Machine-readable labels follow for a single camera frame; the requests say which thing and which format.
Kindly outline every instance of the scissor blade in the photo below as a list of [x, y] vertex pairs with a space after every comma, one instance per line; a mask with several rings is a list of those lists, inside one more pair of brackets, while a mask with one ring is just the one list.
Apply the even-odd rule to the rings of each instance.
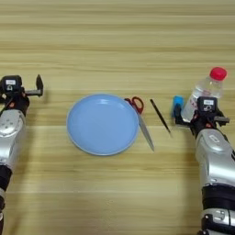
[[138, 114], [138, 118], [139, 118], [140, 128], [143, 132], [143, 135], [144, 135], [145, 139], [148, 141], [151, 149], [154, 151], [154, 145], [153, 145], [152, 140], [151, 140], [150, 132], [148, 131], [148, 129], [147, 129], [147, 127], [146, 127], [146, 125], [145, 125], [145, 123], [144, 123], [144, 121], [143, 121], [140, 114]]

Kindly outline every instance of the red bottle cap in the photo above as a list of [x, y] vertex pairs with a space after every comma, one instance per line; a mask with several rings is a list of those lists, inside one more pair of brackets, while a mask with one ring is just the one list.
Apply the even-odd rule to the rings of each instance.
[[226, 75], [227, 75], [227, 71], [219, 67], [213, 68], [210, 72], [210, 77], [217, 81], [223, 81]]

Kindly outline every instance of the blue plate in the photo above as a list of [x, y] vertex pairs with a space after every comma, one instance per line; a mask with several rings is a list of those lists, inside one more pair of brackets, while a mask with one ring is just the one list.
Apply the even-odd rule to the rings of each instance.
[[76, 103], [67, 117], [72, 142], [94, 155], [113, 155], [127, 149], [137, 138], [136, 111], [114, 95], [90, 95]]

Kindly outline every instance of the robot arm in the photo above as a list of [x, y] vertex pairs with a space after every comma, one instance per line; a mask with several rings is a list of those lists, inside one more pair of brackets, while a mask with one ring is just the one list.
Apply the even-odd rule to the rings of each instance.
[[25, 134], [28, 96], [43, 94], [40, 76], [36, 85], [37, 90], [25, 91], [20, 76], [6, 76], [0, 81], [0, 102], [5, 105], [0, 112], [0, 234], [4, 223], [6, 189], [15, 170], [21, 141]]
[[218, 110], [217, 99], [199, 97], [198, 110], [185, 123], [178, 105], [175, 122], [196, 136], [196, 159], [200, 166], [203, 197], [202, 230], [197, 235], [235, 234], [235, 154], [228, 139], [217, 129], [229, 122]]

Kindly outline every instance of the plate rim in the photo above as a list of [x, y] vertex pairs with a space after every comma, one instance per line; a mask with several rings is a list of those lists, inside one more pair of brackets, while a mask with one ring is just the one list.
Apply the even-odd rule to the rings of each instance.
[[115, 98], [119, 99], [120, 101], [123, 101], [124, 103], [126, 102], [124, 99], [122, 99], [122, 98], [121, 98], [120, 96], [118, 96], [118, 95], [111, 95], [111, 94], [93, 94], [93, 95], [86, 95], [86, 96], [84, 96], [83, 98], [79, 99], [77, 102], [74, 102], [74, 103], [73, 103], [72, 107], [70, 108], [70, 110], [69, 110], [69, 112], [68, 112], [68, 114], [67, 114], [67, 118], [66, 118], [67, 133], [68, 133], [68, 135], [69, 135], [70, 140], [72, 141], [72, 143], [73, 143], [77, 148], [79, 148], [80, 150], [82, 150], [82, 151], [84, 151], [84, 152], [87, 152], [87, 153], [90, 153], [90, 154], [96, 155], [96, 156], [111, 156], [111, 155], [116, 155], [116, 154], [118, 154], [118, 153], [121, 153], [121, 152], [127, 150], [127, 149], [135, 142], [136, 138], [138, 137], [138, 134], [139, 134], [139, 118], [138, 118], [138, 115], [137, 115], [136, 111], [135, 111], [133, 108], [132, 108], [132, 110], [133, 110], [133, 114], [134, 114], [135, 119], [136, 119], [136, 123], [137, 123], [136, 126], [137, 126], [137, 127], [136, 127], [136, 130], [135, 130], [135, 134], [134, 134], [133, 139], [132, 139], [131, 142], [130, 142], [125, 148], [123, 148], [122, 150], [119, 150], [119, 151], [112, 151], [112, 152], [110, 152], [110, 153], [97, 153], [97, 152], [95, 152], [95, 151], [88, 151], [88, 150], [86, 150], [85, 148], [82, 148], [80, 145], [78, 145], [78, 144], [73, 140], [73, 138], [72, 138], [72, 136], [71, 136], [71, 133], [70, 133], [70, 131], [68, 130], [68, 126], [69, 126], [69, 125], [68, 125], [68, 119], [69, 119], [69, 116], [70, 116], [71, 112], [73, 111], [73, 108], [74, 108], [77, 104], [83, 102], [83, 101], [84, 101], [85, 99], [87, 99], [87, 98], [90, 98], [90, 97], [92, 97], [92, 96], [100, 96], [100, 95], [115, 97]]

